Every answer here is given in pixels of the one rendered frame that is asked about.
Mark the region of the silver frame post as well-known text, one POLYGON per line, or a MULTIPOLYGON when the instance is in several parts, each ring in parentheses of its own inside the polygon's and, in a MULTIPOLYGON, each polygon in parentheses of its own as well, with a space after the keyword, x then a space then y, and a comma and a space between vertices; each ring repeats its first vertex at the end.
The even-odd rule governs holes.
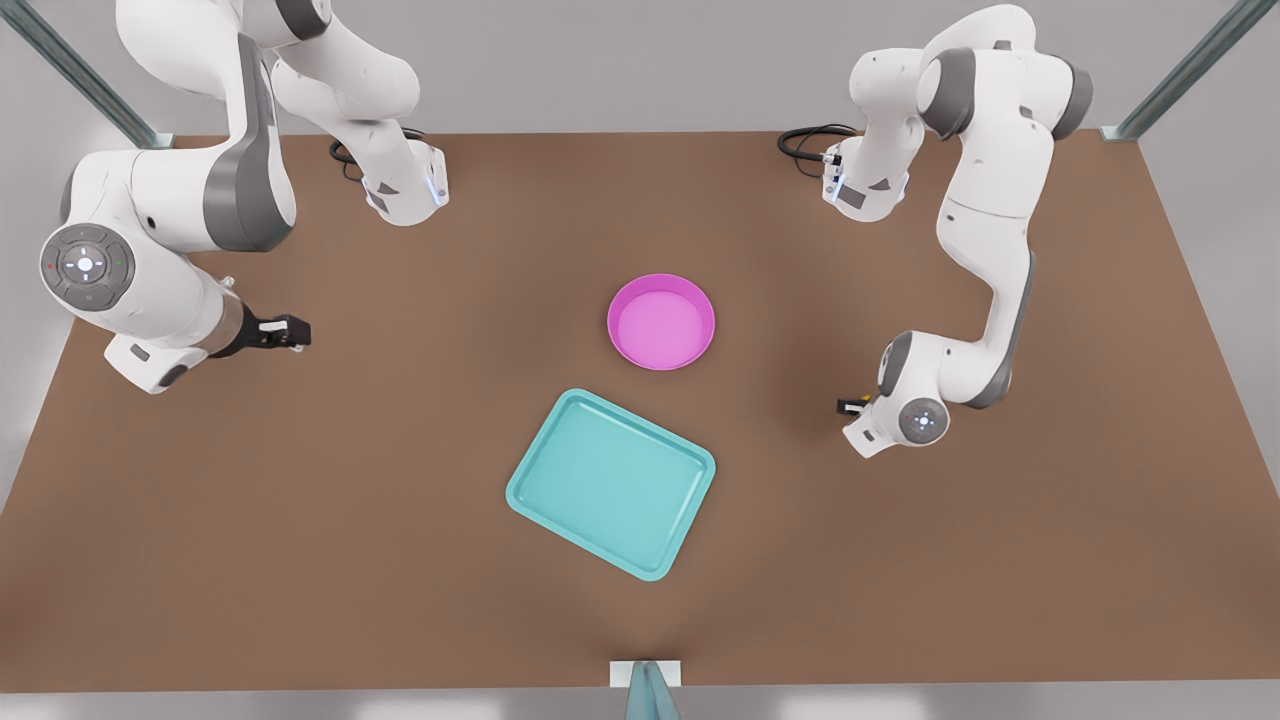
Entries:
POLYGON ((1100 128, 1102 140, 1110 143, 1128 143, 1143 137, 1279 1, 1236 0, 1121 122, 1100 128))
POLYGON ((175 136, 156 132, 28 0, 0 0, 0 18, 137 149, 174 146, 175 136))
POLYGON ((625 720, 682 720, 672 694, 681 685, 678 660, 609 662, 609 688, 627 689, 625 720))

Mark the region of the pink round plate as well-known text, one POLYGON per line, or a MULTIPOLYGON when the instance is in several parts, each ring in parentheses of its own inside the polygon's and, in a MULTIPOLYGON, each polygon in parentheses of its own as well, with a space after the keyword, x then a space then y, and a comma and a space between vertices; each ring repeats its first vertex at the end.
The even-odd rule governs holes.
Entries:
POLYGON ((681 275, 655 273, 630 281, 611 300, 605 327, 631 364, 668 372, 696 361, 716 333, 707 293, 681 275))

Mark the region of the teal rectangular tray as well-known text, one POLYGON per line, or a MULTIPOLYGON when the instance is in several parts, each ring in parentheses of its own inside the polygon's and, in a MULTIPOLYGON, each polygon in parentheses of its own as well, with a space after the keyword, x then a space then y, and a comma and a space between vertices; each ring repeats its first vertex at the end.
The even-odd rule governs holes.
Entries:
POLYGON ((643 582, 675 564, 710 452, 586 389, 563 392, 506 487, 518 515, 643 582))

